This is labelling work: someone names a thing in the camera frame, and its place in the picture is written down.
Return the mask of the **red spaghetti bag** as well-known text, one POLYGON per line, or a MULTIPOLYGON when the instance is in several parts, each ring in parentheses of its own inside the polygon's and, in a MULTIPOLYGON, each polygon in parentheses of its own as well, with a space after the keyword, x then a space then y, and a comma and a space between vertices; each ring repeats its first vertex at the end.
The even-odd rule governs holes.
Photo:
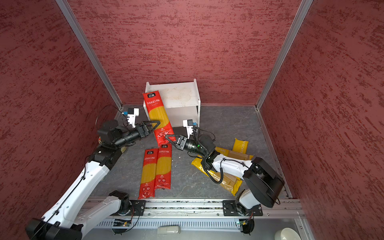
POLYGON ((154 131, 158 146, 161 147, 162 145, 168 144, 169 142, 166 140, 165 136, 173 135, 174 131, 165 110, 160 92, 154 91, 144 93, 143 97, 150 121, 160 121, 160 124, 154 131))
POLYGON ((159 149, 149 149, 145 151, 139 192, 140 200, 155 196, 158 150, 159 149))
POLYGON ((158 151, 155 189, 170 189, 172 176, 172 145, 161 145, 158 151))

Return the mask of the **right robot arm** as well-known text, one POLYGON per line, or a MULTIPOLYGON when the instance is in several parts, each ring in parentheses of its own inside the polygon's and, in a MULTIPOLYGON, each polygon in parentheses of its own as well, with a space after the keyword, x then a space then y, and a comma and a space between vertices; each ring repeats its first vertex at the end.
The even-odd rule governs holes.
POLYGON ((256 205, 272 208, 280 204, 279 194, 285 185, 283 178, 262 158, 239 160, 216 150, 214 140, 208 135, 186 137, 166 135, 165 139, 176 149, 201 157, 204 172, 215 183, 221 184, 224 174, 240 178, 248 189, 239 197, 239 204, 246 209, 256 205))

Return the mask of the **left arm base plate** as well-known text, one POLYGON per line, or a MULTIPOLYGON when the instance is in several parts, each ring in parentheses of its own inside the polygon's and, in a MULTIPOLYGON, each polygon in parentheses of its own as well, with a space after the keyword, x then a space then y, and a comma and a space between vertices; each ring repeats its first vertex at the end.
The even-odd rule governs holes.
POLYGON ((146 203, 145 200, 121 200, 121 205, 113 216, 143 216, 146 203))

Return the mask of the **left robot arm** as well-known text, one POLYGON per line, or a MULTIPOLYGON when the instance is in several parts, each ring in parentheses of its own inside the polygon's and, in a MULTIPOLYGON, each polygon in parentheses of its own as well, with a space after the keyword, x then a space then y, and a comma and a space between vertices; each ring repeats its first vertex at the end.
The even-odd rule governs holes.
POLYGON ((32 219, 26 226, 31 240, 81 240, 90 230, 112 214, 134 216, 129 194, 113 191, 100 204, 82 215, 79 212, 99 182, 115 166, 122 148, 152 134, 160 121, 145 121, 133 129, 111 120, 98 130, 101 143, 86 158, 85 166, 62 195, 41 218, 32 219))

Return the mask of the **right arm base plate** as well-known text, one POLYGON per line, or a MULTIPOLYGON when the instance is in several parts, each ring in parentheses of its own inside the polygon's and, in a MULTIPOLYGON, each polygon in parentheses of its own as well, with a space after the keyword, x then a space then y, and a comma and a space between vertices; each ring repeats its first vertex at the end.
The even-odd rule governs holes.
POLYGON ((224 200, 223 213, 225 217, 261 217, 263 211, 261 205, 256 205, 251 209, 246 209, 239 201, 224 200))

